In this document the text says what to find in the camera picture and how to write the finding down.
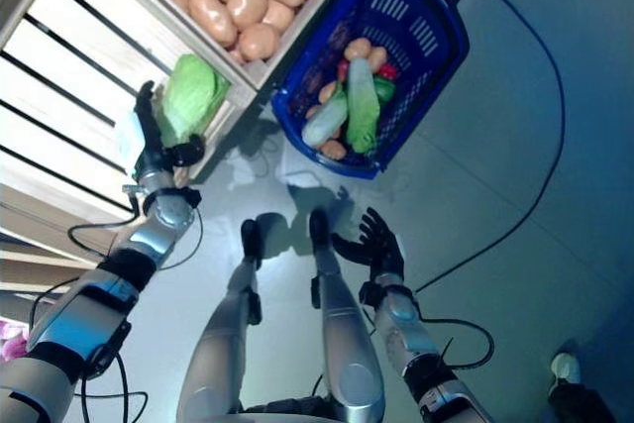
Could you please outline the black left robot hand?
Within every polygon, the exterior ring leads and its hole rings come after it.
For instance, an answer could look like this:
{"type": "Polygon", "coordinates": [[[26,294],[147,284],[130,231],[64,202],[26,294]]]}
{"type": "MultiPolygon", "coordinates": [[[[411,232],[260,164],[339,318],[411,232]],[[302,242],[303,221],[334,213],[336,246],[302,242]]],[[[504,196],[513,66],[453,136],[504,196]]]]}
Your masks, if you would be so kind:
{"type": "Polygon", "coordinates": [[[140,178],[150,172],[167,171],[173,173],[176,167],[195,165],[203,159],[205,144],[200,135],[193,134],[182,144],[165,147],[159,124],[153,113],[153,87],[150,80],[145,82],[136,96],[134,113],[139,122],[145,143],[134,166],[133,178],[140,178]]]}

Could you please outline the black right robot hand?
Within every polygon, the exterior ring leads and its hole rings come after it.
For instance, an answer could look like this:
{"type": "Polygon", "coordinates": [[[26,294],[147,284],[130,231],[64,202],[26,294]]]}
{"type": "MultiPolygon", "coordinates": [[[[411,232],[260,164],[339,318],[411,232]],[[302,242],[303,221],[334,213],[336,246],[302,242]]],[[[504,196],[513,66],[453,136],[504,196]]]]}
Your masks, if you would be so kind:
{"type": "Polygon", "coordinates": [[[395,234],[379,213],[369,207],[359,225],[357,241],[331,234],[331,243],[338,255],[344,259],[367,266],[370,280],[384,280],[390,284],[404,283],[404,258],[395,234]]]}

